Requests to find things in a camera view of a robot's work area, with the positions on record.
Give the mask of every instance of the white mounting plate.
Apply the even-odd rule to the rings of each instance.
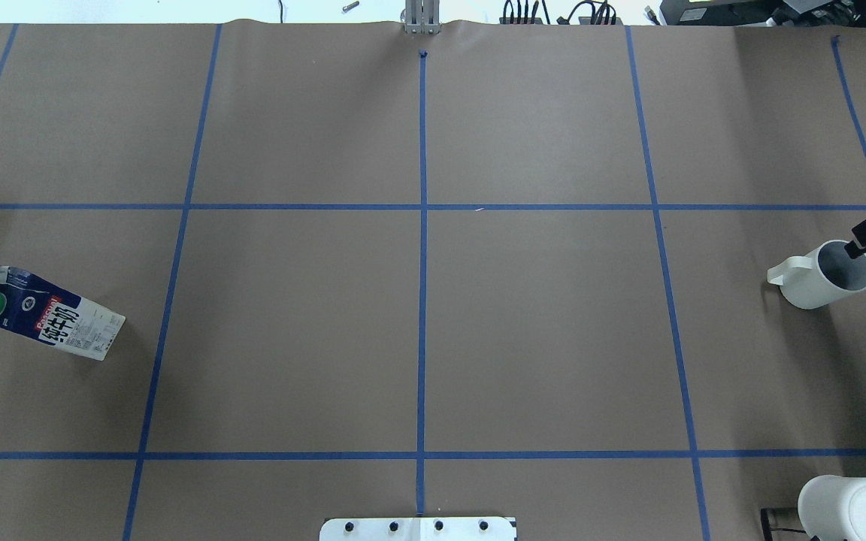
[[[395,531],[389,527],[394,523]],[[480,526],[481,523],[487,524],[485,530]],[[383,540],[516,541],[516,519],[505,517],[331,519],[326,521],[319,530],[319,541]]]

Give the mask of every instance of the red label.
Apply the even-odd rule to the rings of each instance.
[[[47,304],[45,304],[45,310],[42,310],[42,315],[39,316],[38,322],[35,323],[35,330],[42,330],[42,328],[45,326],[45,319],[49,319],[49,314],[52,313],[52,308],[56,304],[59,304],[59,302],[62,302],[62,299],[56,297],[55,295],[52,295],[52,297],[49,298],[49,301],[47,302]]]

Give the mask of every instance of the mug handle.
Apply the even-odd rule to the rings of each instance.
[[[767,283],[783,286],[785,281],[789,282],[794,277],[794,271],[810,271],[811,268],[813,264],[809,257],[802,255],[788,257],[783,263],[767,271]]]

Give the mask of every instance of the white cylindrical object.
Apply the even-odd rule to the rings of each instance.
[[[866,290],[866,254],[851,259],[846,240],[828,240],[804,256],[789,257],[767,271],[781,295],[810,310]]]
[[[866,541],[866,477],[814,477],[801,489],[797,510],[810,537]]]

